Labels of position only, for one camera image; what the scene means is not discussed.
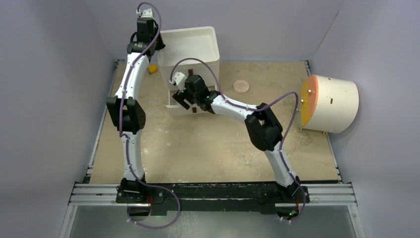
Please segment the white three-drawer organizer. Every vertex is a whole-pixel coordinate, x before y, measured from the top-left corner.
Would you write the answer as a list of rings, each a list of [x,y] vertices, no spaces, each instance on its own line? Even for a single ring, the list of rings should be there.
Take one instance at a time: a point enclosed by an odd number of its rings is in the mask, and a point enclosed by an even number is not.
[[[158,70],[161,74],[168,101],[166,108],[171,116],[201,114],[203,111],[193,105],[188,110],[178,104],[172,95],[178,88],[170,83],[171,71],[186,76],[196,74],[203,78],[209,90],[218,90],[213,77],[219,77],[220,54],[215,29],[212,26],[163,30],[160,35],[165,44],[158,51]]]

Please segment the round beige coaster disc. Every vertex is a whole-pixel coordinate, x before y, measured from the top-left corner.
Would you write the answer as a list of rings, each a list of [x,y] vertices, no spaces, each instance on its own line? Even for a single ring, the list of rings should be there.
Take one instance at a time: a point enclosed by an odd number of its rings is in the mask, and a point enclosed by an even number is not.
[[[233,83],[233,89],[237,93],[247,93],[250,89],[250,85],[246,80],[236,80]]]

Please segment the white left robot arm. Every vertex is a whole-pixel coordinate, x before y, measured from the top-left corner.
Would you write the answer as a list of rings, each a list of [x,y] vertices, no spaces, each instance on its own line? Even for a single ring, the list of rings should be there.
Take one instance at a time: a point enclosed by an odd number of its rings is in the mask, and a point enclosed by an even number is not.
[[[127,46],[127,65],[122,82],[115,95],[106,100],[110,118],[123,144],[124,175],[116,188],[117,203],[148,201],[140,148],[146,114],[137,99],[151,57],[164,47],[156,20],[151,16],[138,17],[137,31]]]

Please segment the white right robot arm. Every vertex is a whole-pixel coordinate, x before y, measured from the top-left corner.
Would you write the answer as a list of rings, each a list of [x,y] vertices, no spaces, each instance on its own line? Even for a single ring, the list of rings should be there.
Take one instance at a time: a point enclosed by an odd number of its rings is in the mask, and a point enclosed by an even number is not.
[[[251,143],[264,152],[271,165],[281,200],[309,201],[305,187],[291,168],[283,149],[283,127],[269,105],[249,105],[230,99],[219,91],[211,91],[199,75],[186,76],[176,72],[170,82],[178,88],[173,99],[185,109],[196,105],[204,112],[227,116],[245,125]]]

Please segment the yellow grey small block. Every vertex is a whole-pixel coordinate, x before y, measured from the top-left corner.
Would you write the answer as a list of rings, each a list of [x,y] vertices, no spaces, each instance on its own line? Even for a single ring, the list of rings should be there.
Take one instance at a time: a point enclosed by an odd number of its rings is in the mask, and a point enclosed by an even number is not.
[[[149,74],[155,74],[158,72],[158,67],[154,64],[148,66]]]

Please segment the white cylindrical bin orange lid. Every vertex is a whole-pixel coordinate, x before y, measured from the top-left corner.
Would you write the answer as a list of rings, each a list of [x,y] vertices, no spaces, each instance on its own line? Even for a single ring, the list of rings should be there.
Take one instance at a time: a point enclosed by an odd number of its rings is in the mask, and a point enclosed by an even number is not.
[[[312,74],[301,87],[298,128],[341,133],[354,121],[358,108],[354,82]]]

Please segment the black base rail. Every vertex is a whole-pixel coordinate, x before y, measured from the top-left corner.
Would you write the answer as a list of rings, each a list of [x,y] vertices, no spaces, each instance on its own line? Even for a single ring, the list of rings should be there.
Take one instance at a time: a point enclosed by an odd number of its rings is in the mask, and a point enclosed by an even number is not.
[[[116,202],[146,204],[151,215],[168,211],[259,212],[295,216],[298,205],[310,201],[307,187],[281,187],[275,181],[149,183],[123,179],[116,188]]]

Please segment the aluminium table edge rail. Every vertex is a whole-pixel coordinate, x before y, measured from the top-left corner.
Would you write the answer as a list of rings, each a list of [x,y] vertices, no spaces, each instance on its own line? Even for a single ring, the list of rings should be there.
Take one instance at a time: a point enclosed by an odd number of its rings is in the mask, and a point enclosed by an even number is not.
[[[167,183],[170,189],[152,188],[146,203],[117,203],[115,184],[76,184],[73,187],[69,205],[132,205],[148,206],[163,204],[176,195],[181,202],[187,201],[253,201],[259,205],[273,204],[276,207],[294,207],[296,204],[307,206],[348,206],[356,205],[356,197],[351,184],[305,184],[308,202],[287,202],[270,182],[238,183]]]

